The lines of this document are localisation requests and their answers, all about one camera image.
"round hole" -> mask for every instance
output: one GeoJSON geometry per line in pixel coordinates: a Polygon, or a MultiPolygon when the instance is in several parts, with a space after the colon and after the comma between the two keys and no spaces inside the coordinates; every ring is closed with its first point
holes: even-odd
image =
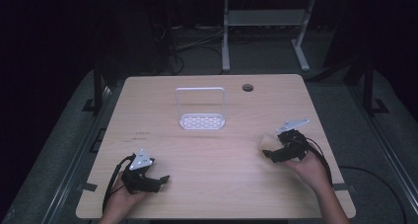
{"type": "Polygon", "coordinates": [[[250,84],[244,84],[243,85],[243,90],[246,92],[251,92],[252,90],[254,90],[254,87],[250,84]]]}

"black cable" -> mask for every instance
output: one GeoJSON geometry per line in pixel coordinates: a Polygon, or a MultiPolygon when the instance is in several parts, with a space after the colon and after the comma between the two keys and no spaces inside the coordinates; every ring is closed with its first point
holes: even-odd
{"type": "Polygon", "coordinates": [[[184,61],[182,60],[182,58],[180,57],[180,56],[178,56],[178,55],[171,55],[173,58],[174,58],[174,60],[175,61],[177,61],[177,60],[179,60],[180,61],[180,63],[181,63],[181,65],[180,65],[180,68],[177,70],[177,71],[175,71],[174,70],[174,65],[172,65],[171,63],[170,63],[170,60],[168,59],[167,60],[167,64],[168,64],[168,68],[169,68],[169,72],[173,75],[173,76],[175,76],[175,75],[178,75],[179,73],[181,73],[181,71],[183,70],[183,68],[184,68],[184,61]]]}
{"type": "Polygon", "coordinates": [[[406,211],[405,208],[402,204],[402,202],[400,201],[399,196],[397,195],[396,191],[381,177],[379,177],[378,175],[376,175],[375,173],[368,171],[366,169],[363,168],[357,168],[357,167],[351,167],[351,166],[338,166],[340,169],[351,169],[351,170],[356,170],[356,171],[361,171],[364,173],[367,173],[373,177],[375,177],[376,179],[378,179],[379,181],[381,181],[393,194],[393,196],[395,197],[397,204],[399,205],[400,211],[402,212],[402,219],[403,219],[403,223],[406,224],[407,223],[407,217],[406,217],[406,211]]]}
{"type": "Polygon", "coordinates": [[[112,195],[111,188],[113,187],[114,181],[117,178],[117,174],[119,173],[120,168],[122,167],[122,164],[124,162],[126,162],[127,160],[133,161],[135,159],[135,157],[136,157],[135,154],[132,154],[129,157],[125,157],[119,164],[117,164],[116,168],[114,169],[113,174],[111,175],[110,181],[108,182],[107,189],[106,189],[105,194],[104,194],[104,203],[102,205],[102,212],[105,212],[105,207],[107,205],[107,201],[110,198],[110,196],[112,195]]]}
{"type": "Polygon", "coordinates": [[[312,142],[317,147],[317,149],[319,149],[320,154],[323,157],[323,152],[322,152],[322,149],[320,149],[319,145],[317,145],[317,143],[315,141],[311,140],[310,138],[307,138],[307,140],[309,140],[310,142],[312,142]]]}

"gray floor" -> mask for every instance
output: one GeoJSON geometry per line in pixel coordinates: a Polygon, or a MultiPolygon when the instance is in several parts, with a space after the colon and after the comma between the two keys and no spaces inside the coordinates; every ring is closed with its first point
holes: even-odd
{"type": "MultiPolygon", "coordinates": [[[[311,71],[303,72],[291,47],[290,39],[297,29],[287,32],[258,31],[230,45],[229,74],[300,74],[312,77],[321,65],[332,38],[332,32],[307,33],[303,44],[311,71]]],[[[193,42],[210,33],[176,30],[179,45],[193,42]]],[[[220,52],[219,42],[205,44],[220,52]]],[[[180,75],[219,74],[222,69],[219,53],[197,47],[178,53],[184,62],[180,75]]],[[[340,166],[367,169],[381,177],[400,197],[408,223],[418,223],[401,183],[396,178],[390,159],[384,154],[389,144],[401,160],[414,184],[418,183],[418,124],[396,98],[388,82],[375,73],[375,98],[382,99],[389,113],[369,117],[360,106],[362,85],[347,87],[342,70],[320,83],[307,83],[313,104],[321,120],[335,158],[340,166]],[[384,138],[377,136],[380,131],[384,138]]],[[[86,76],[57,122],[44,145],[30,175],[12,205],[9,220],[4,223],[96,223],[81,220],[75,209],[96,154],[89,152],[96,135],[106,128],[122,89],[123,80],[104,93],[104,107],[98,116],[82,112],[86,100],[93,97],[93,74],[86,76]]],[[[349,186],[357,215],[352,223],[402,223],[402,213],[390,190],[375,177],[357,170],[342,169],[349,186]]],[[[128,220],[127,223],[148,223],[128,220]]],[[[321,223],[320,220],[295,220],[290,223],[321,223]]]]}

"hand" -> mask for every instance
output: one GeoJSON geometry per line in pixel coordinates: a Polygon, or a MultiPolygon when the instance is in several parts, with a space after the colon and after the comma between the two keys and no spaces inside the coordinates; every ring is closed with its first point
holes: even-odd
{"type": "Polygon", "coordinates": [[[119,223],[126,217],[132,207],[147,194],[144,191],[135,194],[129,193],[121,179],[122,174],[123,172],[118,174],[116,182],[111,189],[112,195],[108,199],[104,215],[99,221],[100,224],[119,223]]]}
{"type": "Polygon", "coordinates": [[[283,164],[292,168],[314,191],[319,203],[320,213],[326,224],[350,223],[334,190],[329,185],[325,168],[313,152],[308,151],[305,158],[300,162],[289,160],[283,162],[283,164]]]}
{"type": "Polygon", "coordinates": [[[283,164],[292,168],[314,192],[329,187],[326,170],[313,152],[308,151],[305,158],[300,162],[288,160],[283,164]]]}

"wooden table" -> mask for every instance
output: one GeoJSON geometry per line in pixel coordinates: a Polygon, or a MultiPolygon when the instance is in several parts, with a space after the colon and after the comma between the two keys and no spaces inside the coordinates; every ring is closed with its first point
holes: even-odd
{"type": "MultiPolygon", "coordinates": [[[[208,101],[201,96],[200,102],[208,101]]],[[[156,159],[149,178],[170,175],[128,218],[294,219],[320,218],[314,193],[290,169],[273,164],[258,148],[285,120],[308,118],[298,127],[321,147],[333,183],[343,184],[303,79],[299,75],[135,77],[126,80],[88,184],[77,208],[80,218],[100,218],[115,166],[143,148],[156,159]],[[253,86],[252,92],[243,90],[253,86]],[[223,87],[226,123],[219,130],[185,130],[174,90],[223,87]]],[[[347,190],[336,192],[349,217],[355,207],[347,190]]]]}

